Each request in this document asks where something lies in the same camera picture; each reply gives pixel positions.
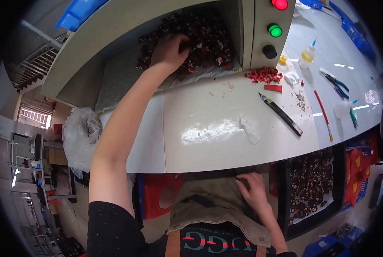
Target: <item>bottle with yellow label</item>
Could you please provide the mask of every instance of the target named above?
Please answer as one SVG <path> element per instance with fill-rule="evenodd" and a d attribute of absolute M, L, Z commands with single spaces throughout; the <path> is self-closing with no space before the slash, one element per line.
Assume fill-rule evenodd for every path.
<path fill-rule="evenodd" d="M 298 64 L 304 69 L 307 69 L 309 67 L 309 64 L 314 59 L 315 44 L 316 44 L 316 40 L 312 44 L 310 44 L 306 50 L 304 50 L 301 53 L 301 59 L 298 60 Z"/>

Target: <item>apron strap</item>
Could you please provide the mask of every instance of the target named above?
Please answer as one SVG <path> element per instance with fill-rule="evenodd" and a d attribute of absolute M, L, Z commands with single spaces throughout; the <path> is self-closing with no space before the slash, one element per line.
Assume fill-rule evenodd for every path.
<path fill-rule="evenodd" d="M 256 257 L 266 257 L 266 247 L 257 246 Z"/>
<path fill-rule="evenodd" d="M 180 257 L 180 229 L 168 234 L 165 257 Z"/>

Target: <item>squeeze bottle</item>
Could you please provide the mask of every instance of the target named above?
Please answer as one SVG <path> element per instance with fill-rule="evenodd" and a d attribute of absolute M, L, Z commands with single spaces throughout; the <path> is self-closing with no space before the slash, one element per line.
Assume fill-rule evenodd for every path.
<path fill-rule="evenodd" d="M 350 108 L 357 102 L 357 100 L 354 100 L 352 102 L 349 102 L 349 101 L 341 101 L 341 102 L 338 102 L 334 107 L 333 107 L 333 112 L 334 112 L 334 115 L 339 118 L 339 119 L 342 119 L 344 117 L 346 117 L 347 115 L 349 115 L 350 113 Z"/>
<path fill-rule="evenodd" d="M 307 69 L 309 67 L 309 64 L 314 59 L 315 44 L 316 44 L 316 40 L 312 44 L 310 44 L 307 49 L 301 52 L 301 59 L 298 60 L 298 64 L 304 69 Z"/>

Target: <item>pliers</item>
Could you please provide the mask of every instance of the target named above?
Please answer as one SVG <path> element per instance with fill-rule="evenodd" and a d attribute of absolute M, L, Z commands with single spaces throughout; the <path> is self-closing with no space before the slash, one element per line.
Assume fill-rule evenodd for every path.
<path fill-rule="evenodd" d="M 344 99 L 349 99 L 349 96 L 346 95 L 346 93 L 340 88 L 340 86 L 342 86 L 347 92 L 349 92 L 349 89 L 348 87 L 341 81 L 339 81 L 338 79 L 335 79 L 333 78 L 332 76 L 330 76 L 329 74 L 327 73 L 324 73 L 322 71 L 320 71 L 320 73 L 323 75 L 323 77 L 325 77 L 330 83 L 333 84 L 334 86 L 334 89 L 336 90 L 337 94 L 339 94 L 339 96 Z"/>

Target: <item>red indicator light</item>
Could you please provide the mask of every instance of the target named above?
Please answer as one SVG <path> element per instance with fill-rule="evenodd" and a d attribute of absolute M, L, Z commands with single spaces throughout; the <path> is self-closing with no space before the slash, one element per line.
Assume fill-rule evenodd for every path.
<path fill-rule="evenodd" d="M 287 0 L 272 0 L 271 3 L 273 4 L 274 7 L 276 7 L 280 11 L 287 9 L 288 7 Z"/>

